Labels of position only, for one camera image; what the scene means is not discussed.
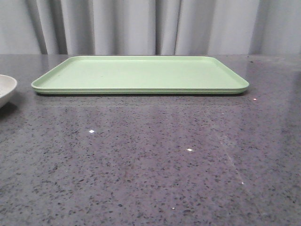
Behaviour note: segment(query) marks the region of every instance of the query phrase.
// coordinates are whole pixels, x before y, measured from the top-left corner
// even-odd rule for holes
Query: quartz countertop
[[[0,55],[1,226],[300,225],[301,56],[214,56],[242,95],[37,95],[68,57]]]

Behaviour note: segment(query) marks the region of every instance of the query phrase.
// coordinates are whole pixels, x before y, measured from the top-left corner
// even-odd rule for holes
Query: white bowl
[[[16,87],[16,79],[0,74],[0,108],[10,100]]]

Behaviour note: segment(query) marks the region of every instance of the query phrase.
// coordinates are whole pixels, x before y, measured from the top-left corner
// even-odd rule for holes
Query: plastic tray
[[[32,83],[41,94],[237,94],[248,86],[206,56],[75,56]]]

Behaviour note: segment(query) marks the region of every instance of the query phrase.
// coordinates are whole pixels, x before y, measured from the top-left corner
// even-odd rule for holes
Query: tray
[[[75,56],[32,82],[41,94],[238,94],[248,86],[206,56]]]

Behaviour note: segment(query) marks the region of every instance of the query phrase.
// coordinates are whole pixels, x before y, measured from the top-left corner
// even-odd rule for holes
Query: speckled countertop
[[[68,56],[0,55],[1,226],[301,225],[301,57],[216,56],[235,96],[39,96]]]

